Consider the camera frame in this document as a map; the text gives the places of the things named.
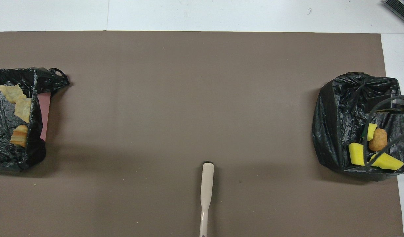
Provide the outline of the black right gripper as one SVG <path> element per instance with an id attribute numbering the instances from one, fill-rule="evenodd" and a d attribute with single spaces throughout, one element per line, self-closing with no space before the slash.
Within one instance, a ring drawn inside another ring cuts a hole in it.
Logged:
<path id="1" fill-rule="evenodd" d="M 404 95 L 391 96 L 390 113 L 404 115 Z"/>

